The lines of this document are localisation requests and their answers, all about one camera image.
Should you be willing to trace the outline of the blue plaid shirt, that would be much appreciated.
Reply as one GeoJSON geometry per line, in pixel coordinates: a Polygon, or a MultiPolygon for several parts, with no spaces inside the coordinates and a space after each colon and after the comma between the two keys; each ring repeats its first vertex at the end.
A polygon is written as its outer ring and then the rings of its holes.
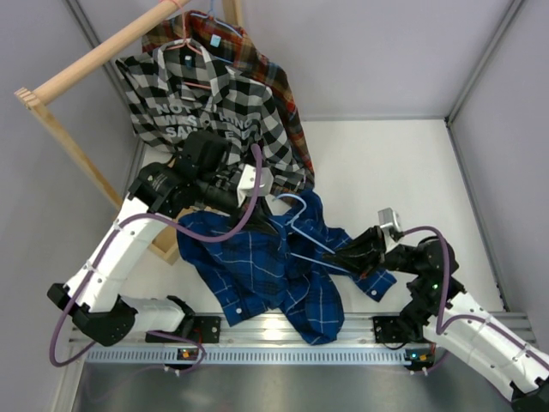
{"type": "MultiPolygon", "coordinates": [[[[305,191],[301,197],[307,210],[295,222],[297,228],[333,251],[351,241],[344,229],[326,226],[321,198],[314,191],[305,191]]],[[[332,276],[349,278],[375,301],[396,284],[387,270],[360,279],[292,256],[295,252],[323,260],[325,252],[287,225],[300,208],[296,202],[285,214],[270,217],[277,234],[241,231],[228,240],[208,243],[178,233],[181,258],[195,266],[231,325],[270,309],[304,323],[341,322],[344,309],[332,276]]]]}

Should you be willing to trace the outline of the light blue wire hanger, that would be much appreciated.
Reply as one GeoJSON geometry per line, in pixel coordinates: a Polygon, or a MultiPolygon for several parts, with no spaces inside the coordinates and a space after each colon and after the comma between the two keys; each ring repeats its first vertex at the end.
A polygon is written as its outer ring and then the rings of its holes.
{"type": "MultiPolygon", "coordinates": [[[[297,228],[295,226],[295,222],[297,221],[297,219],[307,210],[307,202],[301,196],[298,196],[298,195],[292,194],[292,193],[281,193],[280,195],[277,195],[277,196],[274,197],[274,199],[277,200],[277,201],[281,201],[283,198],[291,198],[291,199],[296,200],[298,203],[301,204],[300,210],[298,212],[296,212],[295,215],[293,216],[293,218],[287,222],[287,225],[296,234],[298,234],[300,237],[309,240],[312,244],[320,247],[323,251],[326,251],[328,254],[334,255],[335,252],[332,249],[328,248],[326,245],[321,243],[319,240],[313,238],[312,236],[310,236],[309,234],[303,232],[302,230],[300,230],[299,228],[297,228]]],[[[307,256],[304,256],[304,255],[300,255],[298,253],[295,253],[295,252],[292,252],[291,255],[295,256],[296,258],[300,258],[302,260],[305,260],[305,261],[308,261],[308,262],[311,262],[311,263],[314,263],[314,264],[322,265],[322,266],[324,266],[326,268],[330,268],[332,270],[337,270],[337,271],[340,271],[340,272],[343,272],[343,273],[346,273],[346,274],[350,274],[349,270],[346,270],[346,269],[344,269],[340,266],[336,266],[334,264],[327,263],[323,260],[318,260],[318,259],[315,259],[315,258],[312,258],[312,257],[307,257],[307,256]]]]}

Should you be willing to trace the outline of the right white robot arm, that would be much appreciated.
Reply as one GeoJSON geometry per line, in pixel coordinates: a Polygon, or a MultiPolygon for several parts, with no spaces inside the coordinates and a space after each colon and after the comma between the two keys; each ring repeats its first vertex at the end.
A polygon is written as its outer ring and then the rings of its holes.
{"type": "Polygon", "coordinates": [[[411,300],[395,318],[397,334],[445,349],[492,384],[514,411],[546,411],[548,355],[490,314],[453,277],[459,264],[452,247],[436,228],[429,230],[430,237],[405,245],[403,238],[416,228],[374,226],[323,259],[363,277],[377,269],[413,275],[407,284],[411,300]]]}

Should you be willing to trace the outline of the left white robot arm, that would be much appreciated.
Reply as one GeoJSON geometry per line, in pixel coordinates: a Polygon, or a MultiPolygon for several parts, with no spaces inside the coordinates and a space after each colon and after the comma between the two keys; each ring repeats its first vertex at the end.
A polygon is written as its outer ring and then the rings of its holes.
{"type": "Polygon", "coordinates": [[[214,180],[227,153],[228,143],[220,136],[194,132],[173,167],[159,162],[144,167],[88,261],[67,282],[49,288],[47,296],[62,310],[61,318],[70,318],[80,332],[104,347],[141,332],[162,331],[174,342],[190,339],[194,313],[181,299],[130,298],[122,296],[120,289],[166,227],[204,243],[219,243],[261,220],[256,205],[270,193],[273,175],[263,164],[260,146],[251,145],[254,161],[243,164],[238,183],[219,187],[214,180]],[[208,206],[238,220],[225,233],[200,234],[176,221],[191,206],[208,206]]]}

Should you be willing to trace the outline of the black white checkered shirt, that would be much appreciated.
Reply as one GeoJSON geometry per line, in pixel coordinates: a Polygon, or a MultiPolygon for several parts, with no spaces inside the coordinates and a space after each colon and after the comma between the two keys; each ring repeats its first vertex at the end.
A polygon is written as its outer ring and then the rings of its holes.
{"type": "Polygon", "coordinates": [[[250,146],[256,143],[262,148],[264,165],[274,175],[275,194],[307,189],[305,169],[293,157],[271,89],[240,74],[202,46],[215,73],[212,93],[191,88],[172,91],[167,87],[164,59],[170,43],[115,61],[135,136],[170,154],[182,148],[192,132],[204,130],[221,136],[228,142],[222,167],[228,176],[241,169],[250,146]]]}

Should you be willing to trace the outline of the red brown plaid shirt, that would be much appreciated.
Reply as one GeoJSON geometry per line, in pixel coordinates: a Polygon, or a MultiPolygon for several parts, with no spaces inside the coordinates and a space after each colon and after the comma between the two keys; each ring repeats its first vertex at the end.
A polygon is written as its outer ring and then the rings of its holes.
{"type": "MultiPolygon", "coordinates": [[[[190,27],[188,13],[189,11],[184,13],[186,30],[189,36],[196,40],[190,27]]],[[[178,15],[162,21],[144,34],[142,36],[142,50],[150,52],[165,43],[180,39],[180,17],[181,15],[178,15]]],[[[287,73],[278,64],[270,61],[257,50],[248,33],[242,27],[234,27],[243,34],[244,40],[237,60],[230,65],[242,75],[271,89],[282,125],[293,146],[293,157],[298,165],[305,169],[305,188],[312,189],[315,184],[314,167],[299,118],[299,110],[287,79],[287,73]]]]}

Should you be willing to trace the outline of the blue hanger under plaid shirt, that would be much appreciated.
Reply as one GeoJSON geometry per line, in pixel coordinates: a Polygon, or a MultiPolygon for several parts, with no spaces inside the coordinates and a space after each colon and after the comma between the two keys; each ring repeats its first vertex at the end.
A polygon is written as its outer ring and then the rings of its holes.
{"type": "Polygon", "coordinates": [[[194,38],[216,58],[233,64],[239,55],[244,36],[231,24],[216,17],[214,1],[209,2],[207,12],[190,11],[190,27],[194,38]]]}

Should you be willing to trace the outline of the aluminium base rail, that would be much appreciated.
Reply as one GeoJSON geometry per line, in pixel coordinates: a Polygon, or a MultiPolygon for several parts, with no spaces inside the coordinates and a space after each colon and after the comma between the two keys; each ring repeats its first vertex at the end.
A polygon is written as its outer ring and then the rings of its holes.
{"type": "Polygon", "coordinates": [[[176,330],[171,331],[164,327],[151,326],[145,331],[131,330],[123,332],[117,326],[113,332],[108,332],[97,342],[84,332],[72,327],[69,340],[72,343],[90,343],[95,348],[126,344],[165,344],[175,345],[182,343],[205,344],[219,348],[279,348],[279,347],[328,347],[339,346],[358,348],[361,346],[390,344],[400,345],[407,343],[428,343],[437,341],[437,325],[431,324],[425,331],[421,328],[400,327],[395,315],[376,315],[351,313],[344,316],[344,320],[319,324],[317,322],[302,322],[298,319],[290,320],[283,313],[264,313],[245,319],[231,325],[223,314],[195,314],[186,317],[184,321],[176,323],[176,330]]]}

